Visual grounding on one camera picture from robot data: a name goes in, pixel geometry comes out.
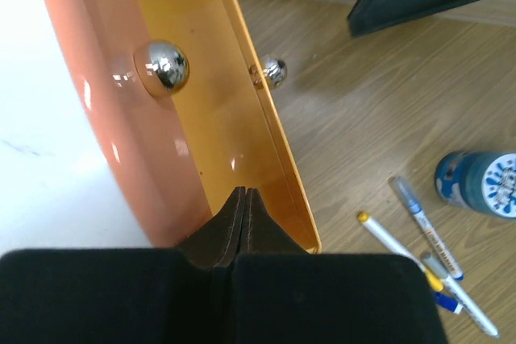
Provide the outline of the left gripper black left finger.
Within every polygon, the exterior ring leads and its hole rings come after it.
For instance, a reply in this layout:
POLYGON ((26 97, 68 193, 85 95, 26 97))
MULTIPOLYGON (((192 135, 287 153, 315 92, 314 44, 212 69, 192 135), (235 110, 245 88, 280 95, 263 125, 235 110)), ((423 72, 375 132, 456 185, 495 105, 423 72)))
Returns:
POLYGON ((4 343, 230 343, 246 190, 176 247, 24 249, 1 259, 4 343))

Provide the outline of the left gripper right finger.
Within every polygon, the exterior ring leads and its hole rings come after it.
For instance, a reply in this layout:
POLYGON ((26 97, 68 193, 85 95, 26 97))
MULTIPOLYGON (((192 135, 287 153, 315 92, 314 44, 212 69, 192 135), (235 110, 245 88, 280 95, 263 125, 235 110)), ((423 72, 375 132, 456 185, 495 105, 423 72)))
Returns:
POLYGON ((426 277, 400 255, 306 253, 246 192, 231 273, 235 343, 445 343, 426 277))

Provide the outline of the yellow banded white marker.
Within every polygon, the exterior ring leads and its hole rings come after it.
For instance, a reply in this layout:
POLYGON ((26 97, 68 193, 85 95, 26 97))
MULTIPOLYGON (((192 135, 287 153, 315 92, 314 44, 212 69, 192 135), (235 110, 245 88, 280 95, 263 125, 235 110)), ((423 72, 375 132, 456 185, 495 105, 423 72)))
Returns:
POLYGON ((442 292, 444 289, 441 281, 426 268, 410 251, 408 251, 394 236, 391 235, 375 218, 372 218, 365 212, 357 215, 358 222, 373 235, 384 247, 396 255, 404 256, 411 259, 424 273, 431 288, 436 292, 442 292))

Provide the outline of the blue patterned pen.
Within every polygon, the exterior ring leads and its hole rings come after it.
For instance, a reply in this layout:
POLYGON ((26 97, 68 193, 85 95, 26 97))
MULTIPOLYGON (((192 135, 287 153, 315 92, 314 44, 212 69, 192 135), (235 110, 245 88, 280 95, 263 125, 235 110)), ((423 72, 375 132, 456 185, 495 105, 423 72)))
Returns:
POLYGON ((390 184, 397 197, 402 201, 407 211, 420 227, 422 233, 427 238, 441 263, 451 273, 451 276, 455 280, 461 281, 464 278, 462 269, 455 257, 452 255, 450 249, 446 246, 434 228, 422 207, 422 203, 418 195, 411 188, 409 182, 402 176, 395 176, 390 179, 390 184))

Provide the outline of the round blue patterned tin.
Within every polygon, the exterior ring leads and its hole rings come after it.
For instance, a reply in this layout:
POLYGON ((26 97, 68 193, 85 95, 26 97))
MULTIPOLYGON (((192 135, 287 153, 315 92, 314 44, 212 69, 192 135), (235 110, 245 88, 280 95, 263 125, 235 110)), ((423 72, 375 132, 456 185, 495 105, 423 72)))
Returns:
POLYGON ((515 219, 515 154, 455 151, 435 169, 435 187, 449 205, 515 219))

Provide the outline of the round cream drawer organizer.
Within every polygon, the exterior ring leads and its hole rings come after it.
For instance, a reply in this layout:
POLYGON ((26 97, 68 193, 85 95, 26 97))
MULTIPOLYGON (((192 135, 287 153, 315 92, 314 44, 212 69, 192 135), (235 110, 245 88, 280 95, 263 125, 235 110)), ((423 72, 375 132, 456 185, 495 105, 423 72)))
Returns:
POLYGON ((171 247, 237 186, 314 216, 238 0, 1 0, 1 250, 171 247))

